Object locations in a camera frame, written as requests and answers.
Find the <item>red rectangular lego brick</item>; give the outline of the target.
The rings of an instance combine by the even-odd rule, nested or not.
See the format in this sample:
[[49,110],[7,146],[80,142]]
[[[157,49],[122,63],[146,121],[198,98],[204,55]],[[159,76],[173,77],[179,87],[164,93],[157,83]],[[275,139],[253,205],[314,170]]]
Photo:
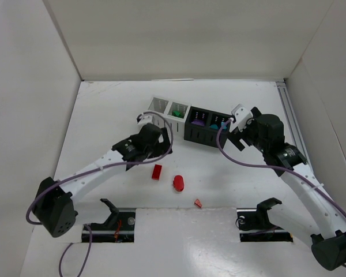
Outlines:
[[160,179],[161,171],[162,171],[162,165],[160,164],[154,165],[151,178],[155,181],[158,181]]

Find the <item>green notched lego brick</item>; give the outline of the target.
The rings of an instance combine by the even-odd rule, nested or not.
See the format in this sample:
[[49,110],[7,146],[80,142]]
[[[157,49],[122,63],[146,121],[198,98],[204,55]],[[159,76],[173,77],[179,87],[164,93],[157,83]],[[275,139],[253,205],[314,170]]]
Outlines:
[[184,115],[177,110],[173,110],[171,115],[177,118],[184,118]]

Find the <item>blue rectangular lego brick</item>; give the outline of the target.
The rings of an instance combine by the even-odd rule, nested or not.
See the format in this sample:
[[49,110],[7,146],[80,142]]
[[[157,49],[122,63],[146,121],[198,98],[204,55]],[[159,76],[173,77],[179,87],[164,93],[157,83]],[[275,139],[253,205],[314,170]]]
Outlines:
[[227,129],[227,125],[226,125],[225,122],[222,122],[222,123],[221,123],[221,128],[222,128],[223,130],[226,130],[226,129]]

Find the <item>red oval lego piece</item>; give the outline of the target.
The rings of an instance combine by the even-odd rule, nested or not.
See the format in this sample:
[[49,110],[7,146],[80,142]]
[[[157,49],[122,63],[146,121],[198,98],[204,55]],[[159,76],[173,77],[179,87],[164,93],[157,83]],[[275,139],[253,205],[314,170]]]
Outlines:
[[174,176],[173,187],[177,192],[182,192],[184,190],[185,183],[181,175]]

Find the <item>purple oval lego piece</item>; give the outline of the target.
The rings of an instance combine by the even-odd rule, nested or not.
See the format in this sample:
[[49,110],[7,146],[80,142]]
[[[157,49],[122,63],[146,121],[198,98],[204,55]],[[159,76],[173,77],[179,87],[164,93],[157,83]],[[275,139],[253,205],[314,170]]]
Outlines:
[[201,119],[194,119],[191,123],[198,126],[205,126],[205,121]]

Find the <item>small red lego piece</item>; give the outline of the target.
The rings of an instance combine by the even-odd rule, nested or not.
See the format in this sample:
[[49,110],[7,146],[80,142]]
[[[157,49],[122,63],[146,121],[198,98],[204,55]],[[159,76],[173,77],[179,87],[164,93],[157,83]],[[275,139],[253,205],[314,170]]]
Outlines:
[[196,199],[196,200],[194,201],[194,205],[195,205],[196,207],[198,207],[198,208],[202,208],[202,204],[201,204],[201,202],[200,202],[199,199]]

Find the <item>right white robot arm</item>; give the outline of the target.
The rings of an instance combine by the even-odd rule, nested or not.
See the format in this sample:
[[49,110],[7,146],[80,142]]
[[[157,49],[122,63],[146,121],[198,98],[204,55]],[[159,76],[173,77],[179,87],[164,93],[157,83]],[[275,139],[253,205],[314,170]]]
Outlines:
[[305,156],[285,142],[284,125],[274,114],[263,114],[243,105],[232,111],[236,128],[228,139],[243,150],[254,146],[262,153],[263,169],[272,169],[297,195],[313,221],[302,219],[295,211],[274,197],[257,204],[256,208],[238,212],[239,228],[243,231],[284,229],[310,247],[317,262],[333,271],[346,266],[346,213],[327,194],[313,174]]

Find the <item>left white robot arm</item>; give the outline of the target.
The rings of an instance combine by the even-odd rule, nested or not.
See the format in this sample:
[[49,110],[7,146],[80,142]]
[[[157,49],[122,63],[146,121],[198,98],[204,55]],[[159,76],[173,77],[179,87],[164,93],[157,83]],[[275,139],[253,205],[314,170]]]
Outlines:
[[48,233],[58,238],[77,221],[75,204],[108,179],[140,164],[154,163],[172,152],[170,125],[144,125],[137,134],[114,144],[101,158],[77,173],[55,181],[48,177],[39,185],[28,213],[34,214]]

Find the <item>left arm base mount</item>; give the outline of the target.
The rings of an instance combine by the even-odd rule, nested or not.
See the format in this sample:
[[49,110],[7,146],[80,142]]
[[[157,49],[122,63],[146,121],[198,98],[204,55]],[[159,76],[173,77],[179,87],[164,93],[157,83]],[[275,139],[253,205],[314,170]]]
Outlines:
[[108,213],[101,223],[91,222],[89,227],[92,237],[86,227],[81,234],[81,242],[86,243],[133,243],[136,223],[135,208],[117,208],[108,199],[100,199],[107,206]]

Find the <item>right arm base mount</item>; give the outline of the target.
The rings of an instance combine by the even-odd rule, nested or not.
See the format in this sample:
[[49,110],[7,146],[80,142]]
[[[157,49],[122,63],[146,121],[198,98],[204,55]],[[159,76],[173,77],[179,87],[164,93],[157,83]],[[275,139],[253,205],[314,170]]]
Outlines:
[[292,235],[272,224],[268,211],[282,202],[274,197],[257,204],[255,208],[237,208],[236,227],[240,242],[293,242]]

